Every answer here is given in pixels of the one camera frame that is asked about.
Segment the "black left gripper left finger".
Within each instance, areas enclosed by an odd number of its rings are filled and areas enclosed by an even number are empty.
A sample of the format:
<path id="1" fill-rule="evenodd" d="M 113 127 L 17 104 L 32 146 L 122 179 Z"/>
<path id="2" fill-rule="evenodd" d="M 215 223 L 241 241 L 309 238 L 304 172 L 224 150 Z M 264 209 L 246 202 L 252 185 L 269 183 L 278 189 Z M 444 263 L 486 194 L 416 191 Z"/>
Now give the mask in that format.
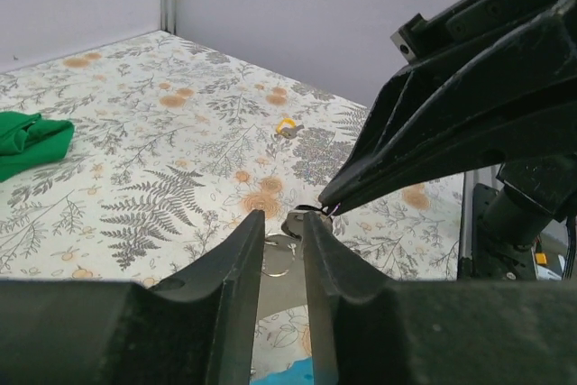
<path id="1" fill-rule="evenodd" d="M 3 280 L 4 384 L 246 384 L 265 216 L 145 288 L 131 281 Z"/>

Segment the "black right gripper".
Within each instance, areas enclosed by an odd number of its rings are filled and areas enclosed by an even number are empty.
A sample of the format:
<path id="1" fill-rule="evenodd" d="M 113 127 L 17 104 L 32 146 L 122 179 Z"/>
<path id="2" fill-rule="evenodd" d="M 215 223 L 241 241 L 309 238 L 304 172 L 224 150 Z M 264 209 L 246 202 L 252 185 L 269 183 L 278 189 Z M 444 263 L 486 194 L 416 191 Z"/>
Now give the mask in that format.
<path id="1" fill-rule="evenodd" d="M 414 63 L 455 44 L 471 41 L 526 19 L 557 0 L 461 0 L 430 20 L 421 14 L 400 26 L 391 40 Z M 576 91 L 576 3 L 559 0 L 450 76 L 435 92 L 418 92 L 422 105 L 399 107 L 390 115 L 373 110 L 349 161 L 319 195 L 333 204 L 335 179 L 357 176 L 364 167 L 417 155 L 428 145 L 478 130 L 514 104 L 563 87 Z"/>

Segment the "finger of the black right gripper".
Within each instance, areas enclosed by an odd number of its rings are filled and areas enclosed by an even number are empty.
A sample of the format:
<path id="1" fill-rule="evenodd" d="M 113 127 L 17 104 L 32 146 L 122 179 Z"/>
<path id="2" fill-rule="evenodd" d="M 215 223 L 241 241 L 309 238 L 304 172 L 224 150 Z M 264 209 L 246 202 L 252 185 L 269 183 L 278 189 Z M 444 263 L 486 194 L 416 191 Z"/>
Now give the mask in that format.
<path id="1" fill-rule="evenodd" d="M 391 192 L 427 180 L 516 160 L 576 151 L 576 91 L 539 92 L 523 105 L 491 118 L 476 131 L 428 145 L 417 155 L 378 168 L 364 167 L 354 178 L 335 179 L 338 215 Z"/>

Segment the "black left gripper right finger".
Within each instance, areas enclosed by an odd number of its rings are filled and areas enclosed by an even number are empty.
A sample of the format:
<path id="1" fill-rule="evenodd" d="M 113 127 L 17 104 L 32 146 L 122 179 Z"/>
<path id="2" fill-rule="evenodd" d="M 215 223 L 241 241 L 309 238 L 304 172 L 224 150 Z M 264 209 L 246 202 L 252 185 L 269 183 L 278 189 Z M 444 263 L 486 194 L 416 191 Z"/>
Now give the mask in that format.
<path id="1" fill-rule="evenodd" d="M 387 277 L 304 219 L 318 384 L 573 384 L 574 281 Z"/>

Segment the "metal key organizer blue handle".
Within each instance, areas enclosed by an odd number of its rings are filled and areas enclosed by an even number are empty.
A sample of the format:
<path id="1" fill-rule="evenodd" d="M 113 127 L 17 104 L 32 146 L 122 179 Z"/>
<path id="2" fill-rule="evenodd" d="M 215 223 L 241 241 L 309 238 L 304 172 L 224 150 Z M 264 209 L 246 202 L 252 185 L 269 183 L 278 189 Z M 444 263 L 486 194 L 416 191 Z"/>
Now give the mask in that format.
<path id="1" fill-rule="evenodd" d="M 267 234 L 252 349 L 252 384 L 313 384 L 302 244 Z"/>

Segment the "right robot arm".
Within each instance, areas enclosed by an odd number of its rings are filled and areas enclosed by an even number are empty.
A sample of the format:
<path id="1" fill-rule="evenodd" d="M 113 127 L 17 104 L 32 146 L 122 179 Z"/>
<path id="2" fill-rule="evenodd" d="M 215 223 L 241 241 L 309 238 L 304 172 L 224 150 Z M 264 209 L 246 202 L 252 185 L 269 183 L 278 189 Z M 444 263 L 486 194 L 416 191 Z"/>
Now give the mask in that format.
<path id="1" fill-rule="evenodd" d="M 576 215 L 576 0 L 461 0 L 392 41 L 383 86 L 321 192 L 340 215 L 432 179 L 495 169 L 463 190 L 458 274 L 532 280 L 536 239 Z"/>

